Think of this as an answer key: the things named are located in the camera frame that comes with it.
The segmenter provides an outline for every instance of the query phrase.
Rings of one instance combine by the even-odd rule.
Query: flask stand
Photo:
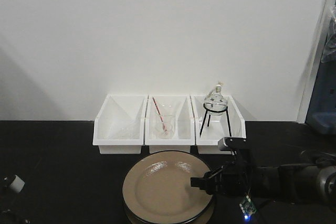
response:
[[[199,136],[200,136],[200,137],[201,137],[201,135],[202,135],[203,127],[204,127],[204,124],[205,124],[205,119],[206,119],[206,116],[207,116],[208,112],[218,113],[218,114],[219,114],[219,113],[226,112],[227,127],[228,127],[228,129],[229,129],[229,135],[232,136],[232,134],[231,134],[230,118],[229,118],[229,114],[228,114],[228,112],[227,112],[228,107],[226,107],[224,110],[221,110],[221,111],[214,111],[214,110],[210,110],[210,109],[206,108],[206,107],[205,107],[205,104],[203,104],[203,108],[205,109],[205,114],[204,114],[204,117],[203,117],[203,122],[202,122],[201,130],[200,130],[200,132],[199,132]],[[210,117],[211,117],[211,115],[209,114],[207,127],[209,127],[209,125],[210,125]]]

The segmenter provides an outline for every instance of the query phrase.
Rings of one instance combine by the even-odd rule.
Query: stacked plates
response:
[[[214,198],[190,186],[209,167],[189,153],[166,151],[145,157],[126,175],[122,193],[125,212],[133,224],[205,224]]]

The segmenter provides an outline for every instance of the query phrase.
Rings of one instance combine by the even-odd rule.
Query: white plastic bin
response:
[[[160,133],[160,116],[153,102],[155,98],[159,107],[169,107],[168,114],[173,115],[173,133],[167,137]],[[150,95],[145,120],[145,145],[149,146],[149,152],[159,152],[167,150],[177,150],[190,152],[190,146],[195,145],[195,126],[194,116],[189,95],[169,96],[169,95]],[[169,124],[162,126],[170,130]]]
[[[107,95],[96,119],[93,145],[100,154],[140,154],[147,95]]]
[[[246,138],[245,120],[242,117],[231,95],[224,95],[228,100],[228,115],[230,120],[231,134],[235,137]],[[227,124],[226,112],[220,116],[211,115],[209,127],[207,127],[208,115],[200,137],[200,130],[205,115],[203,108],[205,96],[192,95],[192,106],[195,115],[195,137],[198,153],[200,154],[231,154],[218,149],[218,140],[224,136],[230,136]]]

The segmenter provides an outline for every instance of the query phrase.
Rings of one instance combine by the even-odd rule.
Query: black table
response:
[[[336,152],[336,137],[321,136],[304,124],[246,122],[246,131],[257,165],[300,162],[303,150]],[[20,194],[1,199],[2,208],[35,224],[128,223],[122,182],[148,148],[140,155],[100,155],[92,136],[93,122],[0,121],[0,175],[17,174],[26,182]],[[212,168],[225,160],[200,156]],[[209,223],[244,223],[240,200],[217,197]],[[268,223],[336,222],[336,214],[319,205],[272,202],[261,212]]]

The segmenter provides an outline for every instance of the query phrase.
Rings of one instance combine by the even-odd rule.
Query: white wall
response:
[[[295,121],[324,0],[0,0],[0,119],[93,120],[107,93],[207,93]]]

